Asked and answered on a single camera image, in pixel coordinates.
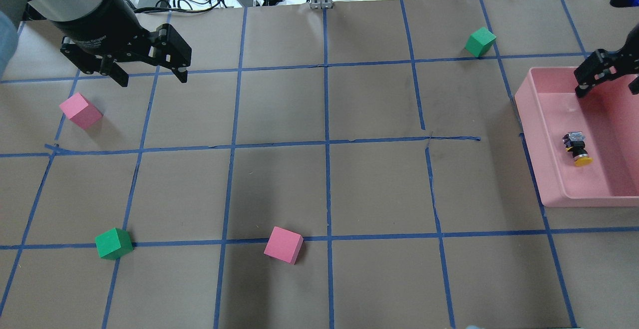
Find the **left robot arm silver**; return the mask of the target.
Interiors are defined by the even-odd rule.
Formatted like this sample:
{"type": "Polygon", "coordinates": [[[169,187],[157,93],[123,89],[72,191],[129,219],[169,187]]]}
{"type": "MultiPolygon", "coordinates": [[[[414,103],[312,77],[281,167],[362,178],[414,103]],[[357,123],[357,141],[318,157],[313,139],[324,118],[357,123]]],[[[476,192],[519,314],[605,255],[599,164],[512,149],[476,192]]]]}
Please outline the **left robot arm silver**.
{"type": "Polygon", "coordinates": [[[18,26],[27,6],[63,34],[61,53],[80,72],[128,85],[121,63],[141,61],[169,69],[186,83],[192,49],[170,24],[145,29],[126,0],[1,0],[1,71],[18,45],[18,26]]]}

